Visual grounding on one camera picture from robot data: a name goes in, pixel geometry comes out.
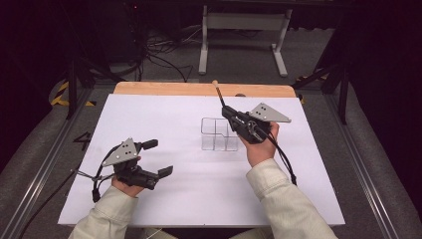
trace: metal rail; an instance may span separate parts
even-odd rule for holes
[[[84,105],[84,103],[88,100],[88,97],[90,96],[91,92],[92,92],[92,89],[81,90],[81,96],[78,100],[78,106]],[[74,115],[70,119],[66,120],[65,123],[63,124],[49,153],[44,159],[43,164],[41,165],[34,179],[32,180],[21,203],[19,204],[9,224],[7,225],[5,231],[3,232],[1,236],[2,239],[6,239],[6,238],[13,239],[19,236],[19,232],[21,231],[29,213],[31,212],[35,202],[37,201],[37,198],[40,195],[41,190],[46,184],[46,181],[60,155],[60,152],[65,143],[65,140],[68,137],[69,132],[82,109],[83,107],[78,107]]]
[[[363,160],[357,150],[356,145],[354,144],[353,138],[346,125],[342,124],[341,119],[337,114],[337,105],[333,95],[325,95],[326,103],[335,117],[335,121],[338,125],[338,128],[345,139],[347,147],[351,153],[353,161],[351,162],[353,168],[356,172],[356,175],[360,181],[360,185],[363,188],[363,191],[366,195],[366,198],[369,202],[370,207],[372,208],[375,219],[378,222],[379,228],[386,239],[398,239],[398,235],[394,226],[388,216],[388,213],[382,203],[381,198],[379,197],[378,191],[375,188],[375,185],[372,182],[372,179],[369,176],[368,171],[363,163]]]

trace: metal frame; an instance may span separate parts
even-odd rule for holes
[[[199,75],[207,73],[208,61],[208,29],[244,29],[244,30],[266,30],[279,31],[277,44],[272,44],[272,52],[276,60],[280,76],[286,77],[285,62],[280,50],[285,40],[289,27],[292,10],[286,14],[234,14],[234,13],[208,13],[207,6],[204,6],[202,16],[202,47],[199,57]]]
[[[350,151],[350,154],[353,158],[351,164],[353,165],[354,171],[356,172],[357,178],[359,179],[360,185],[363,188],[363,191],[366,195],[366,198],[369,202],[370,207],[372,208],[375,219],[378,222],[379,228],[384,236],[387,239],[398,239],[397,232],[388,216],[388,213],[384,207],[384,203],[379,197],[378,191],[372,179],[363,163],[363,159],[357,150],[356,145],[354,144],[353,138],[350,135],[350,132],[347,128],[347,125],[342,123],[342,119],[337,115],[337,105],[333,95],[324,95],[325,101],[328,104],[328,107],[335,117],[335,122],[347,144],[347,147]]]
[[[79,106],[82,106],[88,100],[91,92],[92,89],[83,89],[80,99],[78,101]],[[27,217],[29,216],[35,202],[37,201],[41,190],[46,184],[47,179],[49,178],[49,175],[53,170],[54,165],[56,164],[56,161],[58,160],[60,152],[62,151],[62,148],[64,146],[65,140],[68,137],[71,128],[74,125],[82,109],[82,107],[76,108],[76,111],[73,116],[70,119],[65,120],[65,123],[60,129],[60,132],[57,135],[56,140],[54,141],[49,153],[44,159],[43,164],[41,165],[34,179],[32,180],[27,192],[21,200],[21,203],[19,204],[11,220],[9,221],[9,224],[3,232],[1,236],[2,239],[13,239],[19,236],[19,233],[22,230],[22,227],[26,222]]]

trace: dark curtain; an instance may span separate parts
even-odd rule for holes
[[[51,110],[49,93],[66,64],[43,1],[3,0],[0,33],[1,171]]]
[[[413,1],[371,1],[345,15],[319,68],[348,66],[359,103],[422,218],[422,18]]]

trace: equipment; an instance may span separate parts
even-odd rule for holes
[[[159,179],[170,175],[173,172],[173,166],[168,166],[158,170],[158,173],[152,173],[143,170],[137,165],[138,155],[141,149],[147,150],[158,146],[158,140],[152,139],[146,142],[133,142],[130,137],[120,145],[115,146],[105,156],[100,168],[95,177],[89,176],[86,173],[78,171],[79,175],[89,177],[94,182],[93,201],[98,202],[100,196],[101,183],[107,179],[116,176],[118,181],[121,181],[128,186],[140,186],[153,190]],[[104,166],[113,166],[114,173],[108,176],[101,176]]]
[[[296,176],[293,173],[292,166],[282,149],[277,144],[277,139],[271,134],[270,121],[291,122],[292,120],[283,114],[277,112],[264,103],[258,104],[253,110],[247,113],[237,112],[233,108],[226,106],[223,97],[221,96],[218,82],[213,81],[215,89],[220,98],[221,115],[229,121],[232,131],[235,131],[238,136],[245,139],[250,144],[261,143],[268,139],[277,149],[279,155],[289,171],[292,183],[297,185]]]

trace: table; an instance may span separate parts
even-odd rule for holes
[[[305,113],[293,89],[220,84],[220,90],[226,104],[238,111],[251,110],[265,102],[293,119],[282,126],[283,137],[279,136],[278,141],[290,159],[299,188],[328,224],[344,224]],[[248,97],[233,97],[239,93]],[[245,178],[250,165],[243,145],[239,144],[237,151],[201,148],[201,119],[221,117],[216,95],[211,84],[142,82],[119,83],[108,96],[81,171],[95,174],[104,155],[128,136],[133,136],[135,141],[159,140],[157,148],[140,153],[139,165],[145,170],[155,172],[174,166],[173,174],[160,180],[153,191],[144,190],[139,194],[131,226],[250,228],[269,225]],[[284,168],[277,156],[276,160]],[[103,173],[107,175],[111,171],[110,167],[105,167]],[[91,190],[91,180],[77,176],[59,224],[75,225],[87,215],[94,206]]]

